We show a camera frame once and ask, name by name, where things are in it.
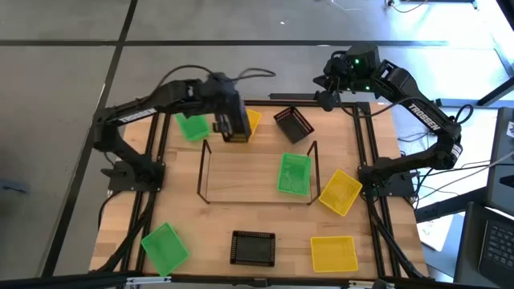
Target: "yellow basket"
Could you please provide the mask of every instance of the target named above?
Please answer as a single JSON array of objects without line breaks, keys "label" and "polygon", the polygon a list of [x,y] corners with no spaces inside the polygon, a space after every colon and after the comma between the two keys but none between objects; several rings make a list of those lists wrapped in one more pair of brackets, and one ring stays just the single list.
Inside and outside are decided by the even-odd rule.
[{"label": "yellow basket", "polygon": [[362,184],[360,182],[338,169],[323,189],[320,201],[344,217],[361,189]]},{"label": "yellow basket", "polygon": [[248,141],[250,141],[251,138],[254,136],[255,129],[257,128],[257,125],[259,124],[260,118],[261,118],[261,116],[263,116],[263,114],[260,112],[253,111],[251,109],[247,109],[247,115],[248,115],[248,122],[250,122],[250,130],[251,130],[250,139],[248,140]]},{"label": "yellow basket", "polygon": [[311,254],[316,273],[359,270],[355,245],[350,236],[312,237]]}]

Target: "concrete floor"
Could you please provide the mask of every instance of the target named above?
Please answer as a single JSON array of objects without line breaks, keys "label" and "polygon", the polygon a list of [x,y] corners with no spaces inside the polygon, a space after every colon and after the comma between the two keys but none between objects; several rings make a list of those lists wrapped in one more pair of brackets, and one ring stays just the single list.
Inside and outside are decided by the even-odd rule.
[{"label": "concrete floor", "polygon": [[[339,6],[325,0],[141,1],[128,39],[446,40],[450,47],[380,47],[380,53],[383,59],[407,68],[431,99],[478,99],[508,78],[493,49],[490,27],[470,4],[431,3],[399,14],[377,1],[336,3]],[[48,0],[44,4],[1,0],[0,40],[117,39],[128,7],[129,0]],[[242,81],[238,89],[247,98],[266,98],[271,92],[314,92],[319,88],[312,77],[321,74],[332,51],[345,48],[127,47],[108,105],[147,95],[166,71],[186,63],[228,75],[246,67],[277,73],[274,79]],[[0,47],[0,177],[23,181],[31,188],[28,194],[0,194],[0,279],[39,274],[113,51],[112,47]],[[194,70],[175,75],[203,76]],[[365,94],[344,97],[373,99]],[[482,121],[491,118],[490,112],[486,114],[474,125],[490,131],[494,121]],[[394,115],[397,123],[410,117],[402,108],[395,108]],[[409,128],[397,126],[398,135],[424,129],[420,123],[411,123]],[[418,148],[404,149],[413,153]],[[470,161],[488,158],[469,155]],[[100,174],[105,166],[103,157],[93,152],[56,274],[88,269],[96,215],[107,187],[107,178]]]}]

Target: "wooden tabletop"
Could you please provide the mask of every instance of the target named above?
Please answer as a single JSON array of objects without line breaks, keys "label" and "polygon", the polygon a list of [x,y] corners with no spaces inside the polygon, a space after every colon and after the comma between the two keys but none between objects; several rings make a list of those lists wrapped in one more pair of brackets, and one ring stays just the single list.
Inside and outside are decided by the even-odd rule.
[{"label": "wooden tabletop", "polygon": [[[263,114],[255,135],[248,144],[223,143],[219,134],[207,138],[212,155],[206,188],[211,201],[247,201],[207,205],[198,195],[198,172],[202,142],[188,142],[172,119],[166,144],[165,180],[157,195],[152,230],[168,222],[177,232],[190,257],[173,274],[223,275],[297,278],[375,279],[377,268],[365,202],[359,197],[345,217],[335,214],[319,201],[305,204],[281,204],[300,198],[277,191],[279,161],[283,153],[305,154],[314,140],[318,144],[320,185],[323,189],[336,169],[357,178],[360,164],[353,119],[341,110],[324,112],[321,108],[298,108],[315,131],[297,144],[290,144],[279,130],[273,116],[285,107],[247,107]],[[372,112],[383,108],[371,104]],[[371,152],[364,120],[362,122],[368,163]],[[127,125],[124,139],[138,152],[145,149],[150,119]],[[399,157],[400,152],[390,111],[373,118],[378,152],[381,157]],[[161,124],[157,135],[160,136]],[[154,145],[157,153],[158,137]],[[90,268],[107,261],[127,233],[134,192],[122,193],[105,207]],[[394,237],[409,260],[427,275],[422,246],[412,208],[401,198],[389,197]],[[230,265],[230,242],[233,230],[276,234],[274,267]],[[312,269],[310,238],[316,236],[352,236],[358,271],[316,273]],[[386,243],[382,240],[386,274],[392,275]],[[130,269],[140,246],[134,246]],[[144,272],[156,274],[153,264],[145,260]]]}]

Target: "black basket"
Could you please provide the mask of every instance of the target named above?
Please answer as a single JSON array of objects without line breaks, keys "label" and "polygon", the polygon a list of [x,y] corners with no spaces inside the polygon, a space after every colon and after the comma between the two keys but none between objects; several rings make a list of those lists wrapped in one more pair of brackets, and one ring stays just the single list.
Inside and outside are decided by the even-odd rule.
[{"label": "black basket", "polygon": [[230,264],[273,267],[275,265],[275,234],[234,231]]},{"label": "black basket", "polygon": [[273,116],[280,129],[291,143],[295,144],[305,138],[314,128],[307,122],[298,108],[291,106]]}]

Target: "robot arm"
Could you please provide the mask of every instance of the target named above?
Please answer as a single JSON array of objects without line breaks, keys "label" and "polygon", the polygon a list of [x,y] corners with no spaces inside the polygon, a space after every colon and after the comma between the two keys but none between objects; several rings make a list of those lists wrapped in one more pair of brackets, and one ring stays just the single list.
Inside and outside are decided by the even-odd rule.
[{"label": "robot arm", "polygon": [[326,89],[317,92],[315,97],[325,111],[331,111],[341,101],[340,92],[374,92],[376,98],[383,96],[405,107],[438,137],[426,151],[398,159],[379,157],[373,166],[360,168],[359,178],[365,187],[383,186],[395,173],[425,167],[452,169],[457,162],[463,149],[460,124],[419,91],[407,70],[387,60],[380,63],[376,46],[359,45],[348,51],[334,52],[324,68],[324,75],[313,81]]},{"label": "robot arm", "polygon": [[152,94],[116,107],[106,108],[95,115],[94,148],[102,153],[114,153],[122,162],[102,172],[118,178],[113,190],[155,190],[160,188],[164,168],[145,154],[128,145],[118,127],[156,113],[179,113],[186,117],[214,113],[214,131],[225,142],[248,142],[250,125],[247,113],[234,82],[223,73],[209,74],[200,79],[174,80],[159,86]]}]

